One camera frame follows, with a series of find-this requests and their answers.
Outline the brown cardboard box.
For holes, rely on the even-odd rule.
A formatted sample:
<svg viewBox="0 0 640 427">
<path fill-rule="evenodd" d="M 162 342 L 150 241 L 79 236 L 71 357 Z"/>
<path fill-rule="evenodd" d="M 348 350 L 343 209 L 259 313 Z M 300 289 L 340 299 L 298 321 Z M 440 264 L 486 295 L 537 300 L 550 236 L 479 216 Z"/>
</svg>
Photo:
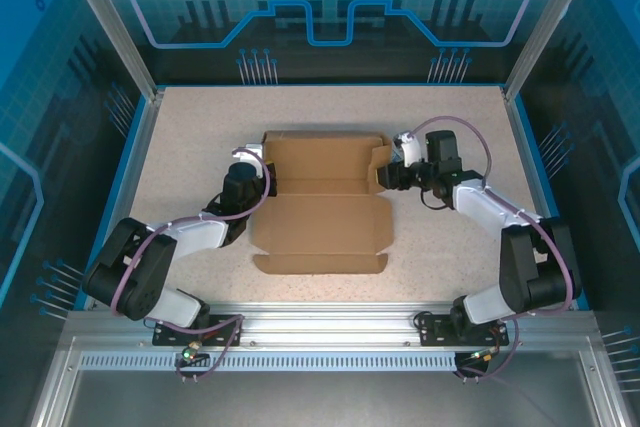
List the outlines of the brown cardboard box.
<svg viewBox="0 0 640 427">
<path fill-rule="evenodd" d="M 269 275 L 375 275 L 394 242 L 393 209 L 377 170 L 391 141 L 367 131 L 267 131 L 276 195 L 253 214 L 255 266 Z"/>
</svg>

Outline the right aluminium side rail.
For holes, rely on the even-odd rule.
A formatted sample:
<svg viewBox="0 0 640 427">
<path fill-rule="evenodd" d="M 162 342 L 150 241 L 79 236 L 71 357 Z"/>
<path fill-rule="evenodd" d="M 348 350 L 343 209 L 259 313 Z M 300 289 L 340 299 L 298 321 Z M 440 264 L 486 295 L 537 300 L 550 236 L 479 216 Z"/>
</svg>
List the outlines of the right aluminium side rail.
<svg viewBox="0 0 640 427">
<path fill-rule="evenodd" d="M 521 223 L 501 234 L 499 285 L 509 308 L 518 315 L 527 312 L 553 315 L 566 310 L 580 295 L 581 280 L 569 227 L 558 217 L 531 123 L 521 100 L 507 104 L 525 176 L 534 206 L 531 213 L 516 216 Z"/>
</svg>

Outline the aluminium side rail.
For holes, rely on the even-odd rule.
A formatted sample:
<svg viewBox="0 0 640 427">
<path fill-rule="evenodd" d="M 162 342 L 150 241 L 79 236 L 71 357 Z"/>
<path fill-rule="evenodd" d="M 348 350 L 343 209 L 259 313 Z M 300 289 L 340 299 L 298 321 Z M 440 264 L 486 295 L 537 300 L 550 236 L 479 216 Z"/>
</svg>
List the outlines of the aluminium side rail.
<svg viewBox="0 0 640 427">
<path fill-rule="evenodd" d="M 534 206 L 531 213 L 516 216 L 521 223 L 501 234 L 499 285 L 509 308 L 518 315 L 527 312 L 553 315 L 566 310 L 580 295 L 581 280 L 569 227 L 558 217 L 531 123 L 521 100 L 507 104 L 525 176 Z"/>
<path fill-rule="evenodd" d="M 161 102 L 162 99 L 152 102 L 142 97 L 136 107 L 89 254 L 85 274 L 91 270 L 115 225 L 131 212 Z"/>
</svg>

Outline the left aluminium side rail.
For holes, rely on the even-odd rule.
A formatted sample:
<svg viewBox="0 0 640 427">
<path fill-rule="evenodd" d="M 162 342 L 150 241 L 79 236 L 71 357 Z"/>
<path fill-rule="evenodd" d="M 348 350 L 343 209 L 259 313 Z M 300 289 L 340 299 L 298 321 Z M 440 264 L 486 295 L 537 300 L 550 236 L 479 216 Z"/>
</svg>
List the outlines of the left aluminium side rail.
<svg viewBox="0 0 640 427">
<path fill-rule="evenodd" d="M 115 225 L 131 212 L 161 102 L 162 99 L 152 102 L 142 97 L 136 107 L 89 254 L 85 274 L 91 270 Z"/>
</svg>

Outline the aluminium mounting rail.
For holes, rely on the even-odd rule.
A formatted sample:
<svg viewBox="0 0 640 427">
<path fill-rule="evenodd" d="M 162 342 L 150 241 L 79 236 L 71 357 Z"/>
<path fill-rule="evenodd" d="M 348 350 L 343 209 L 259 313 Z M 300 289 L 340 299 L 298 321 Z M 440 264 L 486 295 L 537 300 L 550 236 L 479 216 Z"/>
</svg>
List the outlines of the aluminium mounting rail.
<svg viewBox="0 0 640 427">
<path fill-rule="evenodd" d="M 447 314 L 447 302 L 213 302 L 216 314 L 241 314 L 240 348 L 254 351 L 417 351 L 412 319 L 421 311 Z M 591 311 L 518 320 L 525 352 L 580 351 L 602 340 Z M 105 308 L 67 316 L 60 347 L 85 350 L 152 348 L 152 331 Z"/>
</svg>

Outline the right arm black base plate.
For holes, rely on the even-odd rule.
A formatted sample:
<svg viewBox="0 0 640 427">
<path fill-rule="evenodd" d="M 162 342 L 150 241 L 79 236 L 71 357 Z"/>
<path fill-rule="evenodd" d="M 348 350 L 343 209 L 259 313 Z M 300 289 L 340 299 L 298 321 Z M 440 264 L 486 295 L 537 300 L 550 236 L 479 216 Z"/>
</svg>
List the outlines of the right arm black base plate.
<svg viewBox="0 0 640 427">
<path fill-rule="evenodd" d="M 421 311 L 412 322 L 422 347 L 502 347 L 510 343 L 506 327 L 497 321 L 457 325 L 450 314 Z"/>
</svg>

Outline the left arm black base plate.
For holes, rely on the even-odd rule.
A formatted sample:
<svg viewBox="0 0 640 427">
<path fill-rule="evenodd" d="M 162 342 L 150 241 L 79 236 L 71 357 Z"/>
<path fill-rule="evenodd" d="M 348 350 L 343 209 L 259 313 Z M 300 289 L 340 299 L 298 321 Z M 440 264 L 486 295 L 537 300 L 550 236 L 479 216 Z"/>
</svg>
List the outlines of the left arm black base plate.
<svg viewBox="0 0 640 427">
<path fill-rule="evenodd" d="M 204 347 L 224 347 L 231 337 L 236 324 L 234 315 L 202 314 L 188 329 L 208 329 L 221 323 L 223 323 L 223 326 L 216 330 L 193 334 L 177 331 L 167 325 L 156 322 L 153 330 L 152 344 L 162 347 L 185 347 L 191 342 L 200 341 Z"/>
</svg>

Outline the right aluminium frame post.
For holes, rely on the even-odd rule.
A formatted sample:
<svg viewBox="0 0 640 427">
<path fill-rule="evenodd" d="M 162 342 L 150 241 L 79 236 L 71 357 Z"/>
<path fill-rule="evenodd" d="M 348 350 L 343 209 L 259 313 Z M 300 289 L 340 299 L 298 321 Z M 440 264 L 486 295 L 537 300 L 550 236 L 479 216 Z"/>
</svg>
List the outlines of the right aluminium frame post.
<svg viewBox="0 0 640 427">
<path fill-rule="evenodd" d="M 514 103 L 536 62 L 573 0 L 548 0 L 503 88 L 504 100 Z"/>
</svg>

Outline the aluminium frame post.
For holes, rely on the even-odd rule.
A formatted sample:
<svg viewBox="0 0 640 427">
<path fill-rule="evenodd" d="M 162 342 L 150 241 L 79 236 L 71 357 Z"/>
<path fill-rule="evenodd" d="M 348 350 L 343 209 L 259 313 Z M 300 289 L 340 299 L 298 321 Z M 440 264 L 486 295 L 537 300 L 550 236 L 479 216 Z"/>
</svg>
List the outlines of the aluminium frame post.
<svg viewBox="0 0 640 427">
<path fill-rule="evenodd" d="M 573 0 L 548 0 L 503 88 L 504 100 L 514 103 L 536 62 Z"/>
<path fill-rule="evenodd" d="M 112 0 L 86 0 L 146 101 L 155 103 L 158 88 Z"/>
</svg>

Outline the left aluminium frame post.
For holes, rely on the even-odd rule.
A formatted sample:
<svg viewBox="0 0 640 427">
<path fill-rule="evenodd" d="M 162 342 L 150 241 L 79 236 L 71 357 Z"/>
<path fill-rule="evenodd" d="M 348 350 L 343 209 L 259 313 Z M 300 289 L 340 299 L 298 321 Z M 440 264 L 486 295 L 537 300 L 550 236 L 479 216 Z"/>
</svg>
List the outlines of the left aluminium frame post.
<svg viewBox="0 0 640 427">
<path fill-rule="evenodd" d="M 86 0 L 146 101 L 155 103 L 158 88 L 112 0 Z"/>
</svg>

